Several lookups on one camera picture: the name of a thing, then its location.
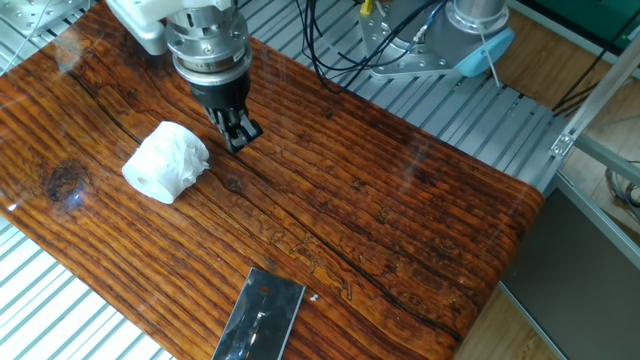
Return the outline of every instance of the cable bundle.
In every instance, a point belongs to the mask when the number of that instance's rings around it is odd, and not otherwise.
[[[425,1],[424,4],[419,6],[415,11],[409,14],[409,16],[407,16],[403,21],[401,21],[400,24],[398,24],[395,28],[389,31],[389,34],[387,34],[387,36],[380,42],[380,44],[375,48],[375,50],[370,55],[365,56],[360,60],[354,60],[348,57],[347,55],[343,54],[342,52],[338,51],[337,49],[333,48],[332,46],[329,46],[330,48],[332,48],[332,50],[337,52],[338,56],[340,56],[342,59],[350,63],[350,65],[343,66],[343,67],[335,67],[335,66],[325,64],[322,60],[320,60],[320,58],[316,54],[316,46],[315,46],[316,38],[317,37],[322,38],[323,36],[323,33],[320,30],[316,20],[316,2],[317,0],[307,0],[306,8],[303,10],[302,6],[300,5],[300,0],[296,0],[296,5],[298,6],[298,11],[300,13],[300,20],[302,21],[302,32],[303,32],[302,54],[304,54],[304,56],[306,56],[309,60],[311,60],[313,69],[316,72],[318,79],[320,79],[322,86],[334,94],[340,94],[344,91],[344,89],[348,88],[364,70],[393,64],[396,61],[403,58],[409,52],[411,52],[415,44],[415,41],[410,43],[407,49],[405,49],[405,51],[395,59],[392,59],[383,63],[373,62],[376,57],[379,57],[380,55],[382,55],[382,53],[389,47],[389,45],[391,45],[392,41],[398,36],[398,34],[400,34],[402,30],[404,30],[407,27],[407,25],[409,25],[413,20],[415,20],[418,17],[418,15],[420,15],[425,9],[427,9],[429,6],[436,3],[437,0]],[[436,10],[434,10],[434,12],[431,14],[431,17],[427,21],[427,24],[425,24],[425,26],[421,29],[422,34],[424,34],[424,31],[428,29],[428,27],[430,26],[430,23],[433,22],[433,17],[435,17],[435,15],[442,8],[442,5],[444,5],[444,3],[445,1],[442,1],[441,4],[436,8]],[[328,70],[340,72],[340,74],[338,74],[337,76],[348,74],[348,73],[354,73],[354,72],[355,73],[351,76],[349,81],[347,81],[344,87],[342,87],[341,89],[335,90],[331,88],[330,83],[328,82],[329,79],[325,75],[325,72]]]

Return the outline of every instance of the wire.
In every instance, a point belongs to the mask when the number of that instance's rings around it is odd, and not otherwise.
[[[640,161],[629,161],[631,164],[640,164]],[[613,170],[607,168],[605,170],[604,175],[607,179],[607,185],[609,185],[609,191],[611,191],[611,195],[623,201],[629,208],[631,214],[636,218],[638,222],[640,222],[640,202],[633,197],[633,191],[638,189],[638,186],[633,183],[629,183],[627,187],[622,190],[622,185],[620,184],[619,175],[614,173]]]
[[[618,40],[620,35],[622,35],[624,33],[624,31],[627,29],[627,27],[629,27],[629,25],[631,25],[633,23],[633,21],[638,17],[638,15],[640,15],[640,8],[638,8],[638,10],[636,10],[636,12],[633,13],[633,15],[631,15],[629,20],[627,20],[627,22],[624,23],[624,25],[622,25],[622,27],[620,27],[620,30],[618,30],[618,32],[611,38],[611,40],[609,41],[609,44],[608,44],[609,46],[613,46],[614,45],[615,41]],[[604,47],[603,47],[603,49],[600,52],[600,54],[598,54],[598,56],[593,60],[593,62],[591,63],[591,65],[589,65],[587,70],[584,73],[582,73],[580,78],[575,83],[573,83],[571,88],[569,88],[569,90],[567,90],[567,92],[562,96],[560,101],[558,101],[558,103],[553,107],[553,109],[551,109],[551,111],[556,112],[562,105],[568,103],[571,99],[575,98],[575,96],[571,97],[571,98],[568,98],[568,97],[578,88],[578,86],[582,83],[582,81],[596,67],[596,65],[600,62],[600,60],[602,60],[602,58],[604,57],[604,55],[607,52],[608,52],[607,49],[604,49]],[[560,114],[561,114],[561,112],[556,112],[555,116],[558,116]]]
[[[491,67],[493,79],[496,81],[497,87],[502,87],[502,84],[500,84],[500,80],[498,79],[498,72],[496,71],[496,67],[493,65],[493,60],[491,59],[491,53],[489,52],[489,46],[487,46],[487,40],[484,39],[484,31],[482,31],[482,26],[480,26],[479,29],[480,38],[482,39],[482,46],[484,47],[484,52],[487,53],[487,60],[489,60],[489,66]]]
[[[378,11],[380,12],[380,15],[382,15],[382,17],[387,16],[387,13],[382,8],[382,4],[380,4],[380,0],[376,0],[376,7],[378,8]]]
[[[29,40],[31,40],[31,37],[35,33],[36,29],[38,28],[38,26],[40,26],[40,22],[42,21],[44,12],[47,11],[47,7],[49,6],[50,3],[51,3],[51,0],[47,0],[47,2],[44,4],[44,7],[42,8],[42,12],[40,13],[40,16],[38,17],[38,20],[36,21],[35,25],[33,25],[31,32],[29,33],[29,35],[27,35],[27,37],[24,39],[22,44],[20,44],[20,46],[18,47],[18,50],[16,50],[16,53],[13,54],[13,57],[11,58],[11,60],[9,60],[9,63],[7,64],[7,66],[5,66],[4,70],[0,72],[0,76],[4,75],[7,71],[9,71],[11,64],[13,64],[13,62],[16,61],[16,59],[18,58],[18,54],[20,53],[20,51],[22,51],[22,48],[29,42]]]
[[[400,59],[402,59],[407,54],[409,54],[413,49],[415,42],[410,43],[407,46],[407,49],[405,49],[405,51],[402,54],[400,54],[399,56],[397,56],[392,60],[388,60],[382,63],[374,61],[376,60],[376,58],[379,60],[382,53],[391,45],[392,41],[398,36],[398,34],[400,34],[402,30],[404,30],[413,20],[415,20],[418,17],[418,15],[420,15],[425,9],[427,9],[429,6],[433,5],[437,1],[438,0],[430,0],[420,5],[415,11],[413,11],[409,16],[407,16],[404,20],[402,20],[395,28],[390,30],[389,33],[386,35],[386,37],[378,44],[378,46],[374,49],[374,51],[370,55],[365,56],[360,60],[356,60],[343,54],[323,38],[324,34],[320,30],[320,27],[318,25],[317,18],[316,18],[316,13],[315,13],[317,0],[307,0],[306,8],[304,9],[304,11],[302,9],[302,6],[300,5],[300,1],[296,0],[296,6],[298,7],[298,12],[300,15],[300,20],[302,22],[302,29],[303,29],[302,54],[311,61],[311,65],[314,71],[316,72],[316,75],[320,80],[322,86],[325,89],[329,90],[334,94],[342,93],[346,88],[348,88],[356,80],[356,78],[364,70],[393,64],[399,61]],[[440,2],[441,4],[437,7],[437,10],[432,12],[431,16],[427,20],[427,24],[425,24],[425,26],[427,27],[426,29],[428,29],[431,23],[433,23],[433,17],[437,14],[439,9],[442,8],[442,6],[445,3],[445,1],[440,1]],[[421,28],[421,30],[423,30],[423,34],[424,34],[424,31],[426,31],[426,29],[424,29],[425,26]],[[327,45],[327,47],[330,50],[336,52],[338,56],[341,59],[345,60],[348,64],[344,66],[335,66],[335,65],[328,65],[324,63],[316,54],[315,42],[317,37],[322,39],[322,41]],[[334,90],[330,87],[330,84],[328,83],[328,80],[330,79],[328,79],[325,76],[326,71],[340,72],[341,74],[339,74],[339,76],[344,74],[349,74],[349,73],[354,73],[354,74],[351,76],[351,78],[346,82],[346,84],[341,89]]]

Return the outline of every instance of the wood grain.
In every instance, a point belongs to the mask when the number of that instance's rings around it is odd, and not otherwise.
[[[94,7],[0,79],[3,214],[181,359],[210,358],[251,266],[318,295],[287,359],[451,358],[542,196],[252,46],[265,134],[233,157],[169,56]],[[120,173],[165,119],[211,153],[171,206]]]

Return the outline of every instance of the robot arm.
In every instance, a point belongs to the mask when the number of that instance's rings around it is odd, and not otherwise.
[[[235,154],[262,134],[249,120],[251,47],[236,0],[107,0],[118,20],[152,55],[167,48],[211,122]],[[161,19],[167,19],[167,27]]]

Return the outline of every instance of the metal bracket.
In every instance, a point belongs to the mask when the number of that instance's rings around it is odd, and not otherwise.
[[[551,146],[549,155],[555,156],[555,157],[565,157],[569,152],[569,150],[571,149],[571,147],[573,146],[573,143],[575,141],[576,139],[569,134],[566,134],[566,133],[560,134],[558,139],[556,139],[556,142],[554,142],[553,145]]]
[[[88,0],[53,0],[45,9],[46,0],[0,0],[0,18],[27,37],[38,36],[88,3]],[[37,29],[33,29],[42,14]]]
[[[562,131],[562,134],[553,143],[549,155],[563,157],[568,152],[576,139],[589,126],[589,123],[598,115],[604,105],[618,91],[635,69],[640,65],[640,36],[620,54],[618,61],[613,64],[611,70],[593,89],[587,100],[580,107],[576,115],[571,119]]]
[[[389,17],[394,7],[397,6],[404,5],[402,3],[385,4],[385,16],[382,16],[375,7],[369,15],[360,14],[359,23],[367,54],[371,54],[389,34]],[[398,44],[392,43],[375,62],[390,62],[402,55],[404,51],[405,49],[398,47]],[[412,78],[453,73],[456,73],[456,70],[425,44],[416,44],[411,53],[406,54],[401,60],[393,64],[371,69],[371,74],[379,78]]]

